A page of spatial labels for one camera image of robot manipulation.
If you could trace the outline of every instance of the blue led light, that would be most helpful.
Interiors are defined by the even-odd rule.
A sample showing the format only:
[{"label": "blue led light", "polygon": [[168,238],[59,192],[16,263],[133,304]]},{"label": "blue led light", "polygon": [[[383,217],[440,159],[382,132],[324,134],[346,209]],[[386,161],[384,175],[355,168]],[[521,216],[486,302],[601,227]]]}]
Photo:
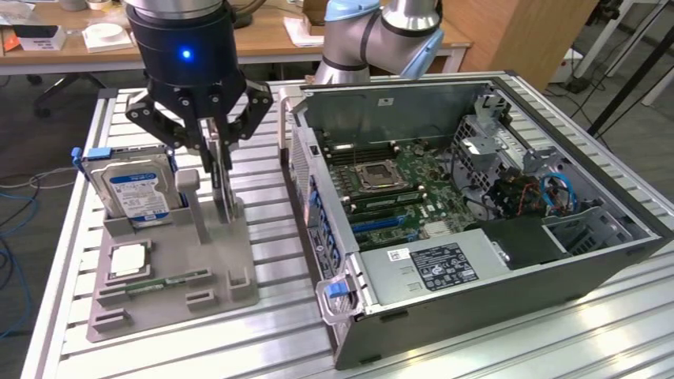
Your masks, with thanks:
[{"label": "blue led light", "polygon": [[191,51],[191,50],[187,50],[187,49],[186,49],[186,50],[183,50],[183,51],[180,52],[180,55],[182,55],[182,57],[183,57],[183,59],[184,59],[186,61],[191,61],[191,60],[192,60],[192,51]]}]

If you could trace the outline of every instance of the aluminum extrusion table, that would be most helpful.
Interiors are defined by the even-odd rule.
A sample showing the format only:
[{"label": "aluminum extrusion table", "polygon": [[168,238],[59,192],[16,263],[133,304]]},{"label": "aluminum extrusion table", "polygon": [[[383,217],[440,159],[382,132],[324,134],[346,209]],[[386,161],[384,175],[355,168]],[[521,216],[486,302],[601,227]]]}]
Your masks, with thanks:
[{"label": "aluminum extrusion table", "polygon": [[[674,205],[665,197],[518,77],[505,73],[475,77],[494,74],[500,74],[630,194],[674,227]],[[272,83],[275,96],[282,86],[300,83]],[[127,97],[137,91],[121,90],[99,99],[87,148],[156,143],[123,114]],[[535,148],[550,145],[515,109],[511,116],[511,125],[530,144]],[[103,206],[79,175],[23,378],[674,376],[674,244],[619,272],[585,298],[354,370],[335,371],[283,186],[278,117],[276,105],[254,138],[242,141],[242,150],[232,155],[232,184],[247,206],[260,302],[246,309],[89,343],[85,330]],[[198,156],[178,152],[179,167],[198,167],[199,163]],[[210,182],[204,181],[200,196],[207,199],[210,192]]]}]

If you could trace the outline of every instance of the blue hard drive label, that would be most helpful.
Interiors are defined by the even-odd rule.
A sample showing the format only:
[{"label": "blue hard drive label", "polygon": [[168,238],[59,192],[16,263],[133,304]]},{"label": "blue hard drive label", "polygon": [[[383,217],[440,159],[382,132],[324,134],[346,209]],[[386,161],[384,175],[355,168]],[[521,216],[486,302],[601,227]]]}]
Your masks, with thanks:
[{"label": "blue hard drive label", "polygon": [[168,215],[168,203],[164,194],[156,190],[157,174],[133,174],[109,179],[112,191],[117,197],[127,217],[133,221],[163,219]]}]

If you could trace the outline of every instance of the power supply label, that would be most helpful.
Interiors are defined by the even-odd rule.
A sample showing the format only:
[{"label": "power supply label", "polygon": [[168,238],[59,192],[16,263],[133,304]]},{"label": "power supply label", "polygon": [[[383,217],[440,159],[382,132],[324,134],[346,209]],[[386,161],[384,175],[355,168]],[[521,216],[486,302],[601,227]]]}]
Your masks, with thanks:
[{"label": "power supply label", "polygon": [[109,182],[129,219],[149,221],[167,216],[167,199],[163,193],[155,190],[159,184],[155,173],[117,176],[111,178]]},{"label": "power supply label", "polygon": [[410,257],[430,291],[479,279],[456,243],[411,252]]}]

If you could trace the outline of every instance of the paper on desk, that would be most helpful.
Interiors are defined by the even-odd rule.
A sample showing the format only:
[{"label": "paper on desk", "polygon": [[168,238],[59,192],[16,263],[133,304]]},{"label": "paper on desk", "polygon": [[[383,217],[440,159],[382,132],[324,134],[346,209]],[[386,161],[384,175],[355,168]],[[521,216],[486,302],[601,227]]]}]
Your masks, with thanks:
[{"label": "paper on desk", "polygon": [[292,44],[298,47],[316,47],[323,46],[323,36],[310,36],[302,19],[283,18],[287,34],[291,37]]},{"label": "paper on desk", "polygon": [[25,25],[31,24],[31,13],[35,4],[25,2],[0,1],[0,25]]}]

